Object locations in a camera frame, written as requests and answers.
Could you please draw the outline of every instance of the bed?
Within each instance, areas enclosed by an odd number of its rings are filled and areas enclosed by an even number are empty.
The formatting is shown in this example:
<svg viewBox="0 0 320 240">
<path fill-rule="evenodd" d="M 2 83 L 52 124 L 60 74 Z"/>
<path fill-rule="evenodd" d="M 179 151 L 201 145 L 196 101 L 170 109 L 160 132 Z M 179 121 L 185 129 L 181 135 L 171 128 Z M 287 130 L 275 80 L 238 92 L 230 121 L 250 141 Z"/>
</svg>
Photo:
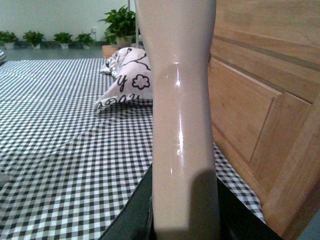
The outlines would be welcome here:
<svg viewBox="0 0 320 240">
<path fill-rule="evenodd" d="M 295 240 L 320 207 L 319 1 L 218 0 L 209 93 L 213 136 Z"/>
<path fill-rule="evenodd" d="M 0 67 L 0 239 L 98 239 L 152 163 L 151 100 L 95 112 L 105 59 Z M 215 146 L 217 177 L 259 219 L 260 201 Z"/>
</svg>

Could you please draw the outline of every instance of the black flower print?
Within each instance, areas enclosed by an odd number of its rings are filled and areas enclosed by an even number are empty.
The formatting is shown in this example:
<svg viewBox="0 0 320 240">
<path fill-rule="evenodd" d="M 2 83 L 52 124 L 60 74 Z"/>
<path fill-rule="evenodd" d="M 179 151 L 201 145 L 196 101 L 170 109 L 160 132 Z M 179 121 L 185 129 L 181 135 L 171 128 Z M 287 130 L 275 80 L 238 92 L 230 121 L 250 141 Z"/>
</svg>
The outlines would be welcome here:
<svg viewBox="0 0 320 240">
<path fill-rule="evenodd" d="M 147 76 L 138 74 L 134 79 L 132 79 L 132 87 L 142 90 L 144 88 L 150 87 L 150 80 Z"/>
</svg>

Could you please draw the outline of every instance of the green leafy plant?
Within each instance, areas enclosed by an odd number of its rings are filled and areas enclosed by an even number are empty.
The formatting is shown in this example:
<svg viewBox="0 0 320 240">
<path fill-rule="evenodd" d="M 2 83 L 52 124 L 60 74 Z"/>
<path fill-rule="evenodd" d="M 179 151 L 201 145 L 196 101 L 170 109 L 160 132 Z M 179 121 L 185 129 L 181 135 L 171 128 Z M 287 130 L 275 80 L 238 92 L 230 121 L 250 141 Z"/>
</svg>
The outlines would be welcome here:
<svg viewBox="0 0 320 240">
<path fill-rule="evenodd" d="M 132 36 L 136 32 L 136 13 L 128 11 L 128 7 L 122 6 L 118 11 L 113 9 L 107 13 L 107 18 L 100 19 L 98 22 L 110 24 L 106 29 L 105 35 L 110 43 L 114 43 L 116 38 Z"/>
<path fill-rule="evenodd" d="M 36 47 L 38 44 L 42 44 L 44 42 L 44 35 L 40 32 L 30 30 L 24 33 L 23 39 L 25 39 L 32 46 Z"/>
<path fill-rule="evenodd" d="M 91 37 L 90 33 L 79 34 L 76 39 L 78 39 L 79 44 L 87 45 L 89 47 L 95 43 L 95 40 Z"/>
<path fill-rule="evenodd" d="M 14 32 L 0 31 L 0 42 L 2 43 L 16 43 L 18 38 Z"/>
<path fill-rule="evenodd" d="M 72 35 L 70 33 L 60 32 L 60 33 L 56 33 L 54 35 L 54 40 L 58 44 L 70 44 L 70 43 L 72 43 L 71 37 L 72 37 Z"/>
</svg>

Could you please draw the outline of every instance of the glossy beige leg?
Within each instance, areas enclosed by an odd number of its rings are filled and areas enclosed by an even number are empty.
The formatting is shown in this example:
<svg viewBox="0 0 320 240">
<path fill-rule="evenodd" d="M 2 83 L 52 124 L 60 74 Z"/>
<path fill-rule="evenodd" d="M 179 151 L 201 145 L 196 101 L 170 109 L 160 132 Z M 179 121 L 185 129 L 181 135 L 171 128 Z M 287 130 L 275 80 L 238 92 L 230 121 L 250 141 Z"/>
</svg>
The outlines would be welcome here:
<svg viewBox="0 0 320 240">
<path fill-rule="evenodd" d="M 214 0 L 136 0 L 153 79 L 157 239 L 219 239 L 208 59 Z"/>
</svg>

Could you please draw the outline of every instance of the floor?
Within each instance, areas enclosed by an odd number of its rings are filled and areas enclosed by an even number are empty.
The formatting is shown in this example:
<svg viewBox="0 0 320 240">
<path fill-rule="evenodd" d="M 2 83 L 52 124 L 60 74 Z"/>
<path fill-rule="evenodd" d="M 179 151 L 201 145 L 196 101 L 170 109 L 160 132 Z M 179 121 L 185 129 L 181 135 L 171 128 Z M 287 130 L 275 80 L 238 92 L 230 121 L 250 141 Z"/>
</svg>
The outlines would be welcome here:
<svg viewBox="0 0 320 240">
<path fill-rule="evenodd" d="M 90 49 L 81 48 L 17 48 L 13 50 L 6 49 L 0 45 L 0 49 L 7 55 L 6 61 L 21 60 L 51 60 L 51 59 L 96 59 L 102 58 L 101 46 L 92 46 Z"/>
</svg>

